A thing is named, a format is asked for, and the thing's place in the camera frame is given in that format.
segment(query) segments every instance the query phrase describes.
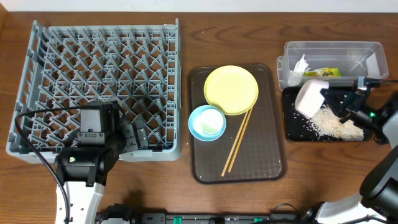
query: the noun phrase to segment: yellow plate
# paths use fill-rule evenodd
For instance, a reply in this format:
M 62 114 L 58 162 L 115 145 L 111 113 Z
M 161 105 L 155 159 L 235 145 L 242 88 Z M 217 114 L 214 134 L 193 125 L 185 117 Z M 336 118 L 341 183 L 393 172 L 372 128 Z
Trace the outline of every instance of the yellow plate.
M 226 115 L 248 111 L 259 95 L 259 87 L 251 73 L 233 65 L 211 72 L 206 79 L 204 91 L 207 103 Z

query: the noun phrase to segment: plastic bin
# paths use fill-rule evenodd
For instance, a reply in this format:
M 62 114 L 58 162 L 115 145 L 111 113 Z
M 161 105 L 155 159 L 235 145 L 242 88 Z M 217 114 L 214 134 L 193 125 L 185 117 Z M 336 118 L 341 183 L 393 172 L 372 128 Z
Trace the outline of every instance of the plastic bin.
M 180 35 L 176 24 L 43 27 L 34 22 L 8 154 L 40 160 L 21 141 L 14 118 L 27 110 L 117 100 L 130 123 L 145 122 L 149 146 L 120 155 L 124 161 L 172 161 L 181 155 Z M 80 110 L 23 117 L 21 126 L 49 162 L 80 127 Z
M 342 77 L 291 77 L 290 71 L 304 54 L 310 70 L 337 67 Z M 288 42 L 284 56 L 277 59 L 277 73 L 280 90 L 301 86 L 313 78 L 327 80 L 330 86 L 351 86 L 358 76 L 384 79 L 389 75 L 384 49 L 379 42 L 351 41 Z

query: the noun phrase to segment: wooden chopstick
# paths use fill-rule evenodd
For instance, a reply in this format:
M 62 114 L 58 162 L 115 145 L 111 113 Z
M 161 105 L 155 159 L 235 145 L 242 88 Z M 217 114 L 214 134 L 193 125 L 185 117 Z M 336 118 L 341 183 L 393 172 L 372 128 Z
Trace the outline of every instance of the wooden chopstick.
M 228 167 L 228 164 L 229 164 L 229 160 L 231 159 L 232 153 L 234 152 L 235 145 L 236 145 L 236 143 L 237 143 L 237 141 L 238 141 L 239 135 L 241 134 L 242 128 L 243 128 L 243 126 L 244 126 L 244 122 L 245 122 L 245 120 L 246 120 L 246 117 L 248 116 L 248 112 L 249 112 L 249 111 L 247 111 L 247 112 L 244 114 L 244 118 L 243 118 L 243 120 L 242 120 L 241 127 L 239 128 L 239 131 L 238 131 L 238 133 L 236 134 L 236 138 L 235 138 L 234 144 L 232 145 L 231 152 L 229 152 L 228 159 L 227 159 L 226 162 L 225 162 L 224 170 L 223 170 L 223 173 L 221 174 L 222 177 L 224 177 L 226 168 Z
M 238 153 L 238 151 L 239 151 L 239 146 L 241 145 L 241 142 L 242 142 L 242 139 L 243 139 L 243 136 L 244 136 L 244 132 L 245 132 L 245 130 L 246 130 L 246 127 L 248 126 L 248 123 L 249 123 L 249 119 L 250 119 L 250 115 L 251 115 L 251 111 L 252 111 L 252 110 L 253 110 L 253 108 L 251 108 L 251 109 L 249 110 L 248 118 L 246 119 L 246 122 L 245 122 L 245 124 L 244 124 L 243 131 L 242 131 L 241 137 L 239 138 L 238 145 L 236 146 L 235 154 L 234 154 L 234 157 L 232 158 L 231 165 L 229 165 L 228 172 L 231 172 L 232 166 L 234 166 L 235 158 L 236 158 L 236 155 L 237 155 L 237 153 Z

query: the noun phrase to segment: black tray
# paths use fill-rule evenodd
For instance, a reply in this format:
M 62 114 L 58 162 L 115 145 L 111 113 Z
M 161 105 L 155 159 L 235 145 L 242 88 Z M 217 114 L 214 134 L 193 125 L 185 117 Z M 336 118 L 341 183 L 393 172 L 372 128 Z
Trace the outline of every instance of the black tray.
M 336 90 L 350 90 L 351 87 L 331 87 Z M 343 141 L 333 136 L 317 136 L 316 131 L 307 130 L 308 119 L 301 115 L 294 108 L 294 101 L 300 87 L 287 87 L 282 92 L 282 107 L 285 123 L 285 137 L 291 141 Z M 372 131 L 363 129 L 363 141 L 368 141 L 372 138 Z
M 239 66 L 251 72 L 257 80 L 259 97 L 253 106 L 233 169 L 230 173 L 226 171 L 224 177 L 221 173 L 244 114 L 226 116 L 226 130 L 215 141 L 203 142 L 190 135 L 192 174 L 202 184 L 277 180 L 286 172 L 284 139 L 272 72 L 262 64 Z M 207 76 L 216 68 L 194 68 L 188 74 L 189 113 L 207 105 L 203 87 Z

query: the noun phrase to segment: tray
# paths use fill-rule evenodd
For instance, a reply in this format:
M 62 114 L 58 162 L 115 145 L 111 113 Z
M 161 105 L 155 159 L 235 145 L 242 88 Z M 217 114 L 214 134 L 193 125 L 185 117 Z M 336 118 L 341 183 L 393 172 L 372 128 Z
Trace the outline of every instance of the tray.
M 351 87 L 331 87 L 338 90 L 351 90 Z M 301 87 L 287 87 L 282 92 L 282 107 L 285 123 L 285 137 L 290 141 L 342 141 L 333 136 L 317 136 L 316 131 L 307 130 L 308 119 L 301 115 L 295 108 L 294 102 Z M 372 138 L 372 131 L 363 129 L 364 139 Z
M 117 100 L 130 123 L 145 122 L 149 145 L 125 161 L 179 158 L 181 67 L 176 24 L 45 28 L 34 22 L 12 120 L 21 112 Z M 49 162 L 80 127 L 79 110 L 24 117 L 21 126 Z M 40 160 L 11 124 L 6 151 Z
M 226 116 L 226 130 L 215 141 L 203 142 L 190 135 L 192 174 L 202 184 L 277 180 L 286 172 L 284 139 L 272 72 L 262 64 L 238 66 L 253 74 L 259 85 L 259 96 L 233 169 L 224 177 L 221 173 L 244 114 Z M 188 74 L 190 113 L 198 106 L 207 105 L 203 86 L 207 76 L 216 68 L 194 68 Z

